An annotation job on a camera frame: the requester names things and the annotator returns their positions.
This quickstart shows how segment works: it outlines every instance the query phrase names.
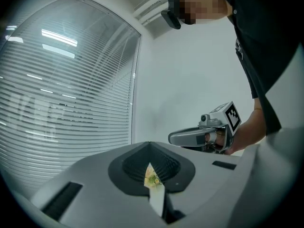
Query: black rectangular slot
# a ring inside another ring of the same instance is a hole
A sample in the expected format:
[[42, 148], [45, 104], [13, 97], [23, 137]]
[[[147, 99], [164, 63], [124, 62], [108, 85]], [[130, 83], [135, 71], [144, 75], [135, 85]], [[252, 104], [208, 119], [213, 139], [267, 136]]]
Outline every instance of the black rectangular slot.
[[69, 182], [42, 210], [43, 213], [52, 219], [59, 221], [61, 216], [71, 204], [82, 185]]
[[230, 163], [227, 163], [227, 162], [222, 162], [222, 161], [214, 161], [213, 163], [212, 163], [212, 165], [216, 165], [216, 166], [219, 166], [219, 167], [223, 167], [223, 168], [226, 168], [226, 169], [229, 169], [229, 170], [234, 170], [235, 169], [235, 167], [237, 166], [237, 165], [235, 165], [235, 164], [230, 164]]

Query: black shirt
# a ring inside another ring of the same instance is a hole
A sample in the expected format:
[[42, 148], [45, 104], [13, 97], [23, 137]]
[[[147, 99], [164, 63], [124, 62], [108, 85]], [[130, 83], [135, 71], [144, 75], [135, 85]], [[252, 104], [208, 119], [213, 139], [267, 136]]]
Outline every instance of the black shirt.
[[265, 95], [287, 68], [300, 43], [299, 1], [227, 0], [233, 8], [229, 20], [237, 35], [236, 53], [252, 97], [261, 102], [267, 134], [281, 128]]

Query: vr headset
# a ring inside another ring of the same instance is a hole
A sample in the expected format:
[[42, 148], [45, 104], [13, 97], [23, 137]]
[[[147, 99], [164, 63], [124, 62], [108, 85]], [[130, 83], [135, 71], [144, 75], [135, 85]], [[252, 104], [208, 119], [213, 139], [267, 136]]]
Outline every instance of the vr headset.
[[193, 25], [195, 19], [185, 13], [185, 8], [181, 6], [180, 0], [168, 0], [169, 7], [161, 12], [162, 17], [173, 29], [180, 29], [181, 24]]

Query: window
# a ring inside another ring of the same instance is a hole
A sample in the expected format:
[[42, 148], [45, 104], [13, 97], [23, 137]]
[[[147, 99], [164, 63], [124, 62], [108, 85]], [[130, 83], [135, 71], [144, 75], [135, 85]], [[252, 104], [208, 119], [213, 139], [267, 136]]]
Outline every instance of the window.
[[131, 143], [140, 34], [90, 0], [31, 0], [0, 44], [0, 163], [29, 198]]

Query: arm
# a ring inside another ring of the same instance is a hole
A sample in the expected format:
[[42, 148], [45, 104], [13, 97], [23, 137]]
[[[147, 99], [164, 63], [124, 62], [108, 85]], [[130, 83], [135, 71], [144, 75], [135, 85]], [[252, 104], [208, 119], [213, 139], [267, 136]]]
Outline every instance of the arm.
[[[242, 150], [251, 144], [255, 144], [260, 141], [266, 135], [266, 123], [263, 115], [261, 103], [258, 98], [254, 99], [254, 110], [251, 113], [249, 119], [243, 123], [236, 134], [234, 135], [234, 141], [232, 146], [226, 150], [225, 154], [233, 154], [236, 151]], [[208, 141], [210, 135], [206, 135], [206, 141]], [[218, 145], [224, 144], [224, 137], [217, 135], [216, 143]]]

